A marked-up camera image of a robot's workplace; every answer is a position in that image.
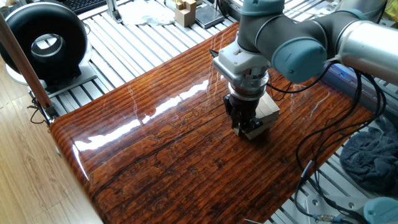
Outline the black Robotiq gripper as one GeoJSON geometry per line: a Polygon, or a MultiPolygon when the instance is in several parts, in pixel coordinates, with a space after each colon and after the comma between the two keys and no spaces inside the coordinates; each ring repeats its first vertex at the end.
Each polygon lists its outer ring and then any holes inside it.
{"type": "Polygon", "coordinates": [[[226,114],[229,115],[233,123],[238,123],[238,136],[242,136],[248,130],[252,131],[263,125],[261,119],[256,118],[256,108],[259,100],[241,100],[232,94],[223,97],[226,114]]]}

